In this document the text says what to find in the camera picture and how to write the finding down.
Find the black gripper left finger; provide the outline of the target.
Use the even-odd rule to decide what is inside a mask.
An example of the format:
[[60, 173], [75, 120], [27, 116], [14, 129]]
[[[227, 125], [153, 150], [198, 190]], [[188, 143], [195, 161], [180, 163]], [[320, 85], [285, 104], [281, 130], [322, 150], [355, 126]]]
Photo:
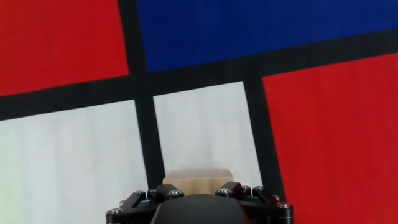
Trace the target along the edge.
[[148, 191], [137, 190], [123, 200], [118, 208], [106, 212], [107, 224], [150, 223], [162, 203], [183, 197], [184, 192], [172, 184], [158, 185]]

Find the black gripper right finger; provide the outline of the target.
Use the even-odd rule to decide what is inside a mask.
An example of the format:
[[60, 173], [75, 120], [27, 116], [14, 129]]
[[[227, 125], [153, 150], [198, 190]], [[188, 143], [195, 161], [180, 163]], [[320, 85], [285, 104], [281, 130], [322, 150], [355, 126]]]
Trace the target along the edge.
[[227, 182], [215, 195], [237, 200], [251, 224], [294, 224], [294, 207], [263, 186], [251, 188], [239, 182]]

